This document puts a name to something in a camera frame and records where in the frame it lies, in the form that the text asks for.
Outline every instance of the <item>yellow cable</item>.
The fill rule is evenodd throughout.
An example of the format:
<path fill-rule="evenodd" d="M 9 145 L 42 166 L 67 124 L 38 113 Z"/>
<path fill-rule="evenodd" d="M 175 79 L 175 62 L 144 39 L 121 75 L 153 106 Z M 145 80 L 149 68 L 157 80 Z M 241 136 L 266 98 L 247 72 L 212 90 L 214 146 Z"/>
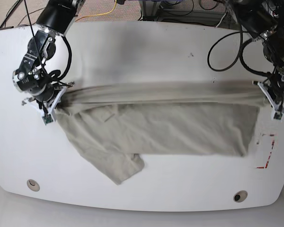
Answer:
<path fill-rule="evenodd" d="M 117 0 L 115 0 L 115 5 L 114 5 L 114 7 L 113 7 L 113 9 L 111 11 L 106 12 L 106 13 L 96 14 L 96 15 L 83 16 L 83 17 L 80 17 L 79 19 L 77 19 L 76 22 L 81 20 L 81 19 L 83 19 L 83 18 L 96 17 L 96 16 L 102 16 L 102 15 L 110 14 L 111 12 L 113 12 L 115 10 L 116 5 L 117 5 Z"/>

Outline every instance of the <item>round hole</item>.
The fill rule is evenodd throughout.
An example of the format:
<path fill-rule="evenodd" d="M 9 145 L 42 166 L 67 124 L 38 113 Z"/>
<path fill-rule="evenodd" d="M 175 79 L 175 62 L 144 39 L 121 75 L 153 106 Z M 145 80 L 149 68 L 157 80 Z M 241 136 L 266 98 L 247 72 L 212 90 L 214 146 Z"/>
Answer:
<path fill-rule="evenodd" d="M 39 184 L 38 184 L 36 181 L 34 181 L 34 180 L 28 180 L 28 181 L 27 181 L 27 186 L 28 186 L 28 188 L 29 188 L 30 190 L 32 190 L 32 191 L 34 191 L 34 192 L 37 192 L 37 191 L 40 190 Z"/>
<path fill-rule="evenodd" d="M 235 202 L 243 202 L 247 198 L 247 191 L 240 191 L 233 196 Z"/>

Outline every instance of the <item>cloth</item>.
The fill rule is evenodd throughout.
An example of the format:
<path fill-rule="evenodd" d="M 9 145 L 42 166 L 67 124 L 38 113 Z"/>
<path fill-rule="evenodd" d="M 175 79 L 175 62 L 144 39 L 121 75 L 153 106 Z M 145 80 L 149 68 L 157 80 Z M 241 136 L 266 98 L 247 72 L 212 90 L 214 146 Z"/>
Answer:
<path fill-rule="evenodd" d="M 231 83 L 200 87 L 135 84 L 72 91 L 63 96 L 57 120 L 80 155 L 116 184 L 143 169 L 139 154 L 246 155 L 263 105 L 259 89 L 248 84 L 234 89 Z"/>

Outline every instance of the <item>white table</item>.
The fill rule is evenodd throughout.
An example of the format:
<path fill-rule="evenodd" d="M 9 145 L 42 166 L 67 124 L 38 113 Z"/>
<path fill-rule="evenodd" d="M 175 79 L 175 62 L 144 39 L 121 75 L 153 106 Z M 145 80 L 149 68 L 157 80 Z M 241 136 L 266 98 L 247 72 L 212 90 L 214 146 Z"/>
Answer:
<path fill-rule="evenodd" d="M 65 82 L 75 80 L 77 87 L 83 87 L 260 79 L 240 63 L 222 73 L 208 68 L 209 48 L 228 32 L 156 22 L 74 24 L 67 35 L 73 62 Z M 270 108 L 260 112 L 247 157 L 143 155 L 146 167 L 142 172 L 115 185 L 80 157 L 57 123 L 44 126 L 35 110 L 20 105 L 28 95 L 14 88 L 11 76 L 30 38 L 28 27 L 0 31 L 0 185 L 4 190 L 82 206 L 146 211 L 239 209 L 269 205 L 278 198 L 284 184 L 284 120 L 271 121 Z M 238 42 L 239 36 L 233 36 L 217 45 L 212 65 L 227 66 Z M 66 66 L 66 47 L 61 39 L 56 44 L 56 54 L 47 63 L 49 70 Z M 272 70 L 261 43 L 251 44 L 245 58 L 252 68 Z M 266 166 L 270 152 L 268 168 L 257 169 Z M 40 184 L 39 192 L 29 190 L 28 179 Z M 248 197 L 236 203 L 233 196 L 241 190 Z"/>

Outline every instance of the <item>table surface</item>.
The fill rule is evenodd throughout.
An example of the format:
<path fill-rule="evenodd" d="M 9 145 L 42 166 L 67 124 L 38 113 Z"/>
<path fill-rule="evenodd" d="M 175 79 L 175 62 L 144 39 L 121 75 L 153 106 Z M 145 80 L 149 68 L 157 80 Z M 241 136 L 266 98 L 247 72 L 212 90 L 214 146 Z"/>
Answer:
<path fill-rule="evenodd" d="M 227 72 L 211 71 L 209 48 L 231 31 L 212 27 L 156 22 L 88 22 L 74 24 L 67 38 L 73 51 L 65 82 L 76 87 L 152 81 L 221 81 L 261 79 L 237 63 Z M 20 102 L 12 72 L 27 51 L 28 27 L 0 31 L 0 186 L 12 193 L 43 200 L 120 210 L 202 211 L 272 204 L 284 184 L 284 120 L 260 111 L 255 137 L 246 157 L 142 155 L 145 168 L 120 186 L 84 160 L 57 123 L 44 126 L 38 113 Z M 215 68 L 234 59 L 239 36 L 216 46 Z M 47 68 L 64 69 L 67 49 L 57 38 Z M 260 42 L 245 51 L 257 70 L 272 70 Z M 27 180 L 40 191 L 27 187 Z M 235 193 L 246 190 L 242 203 Z"/>

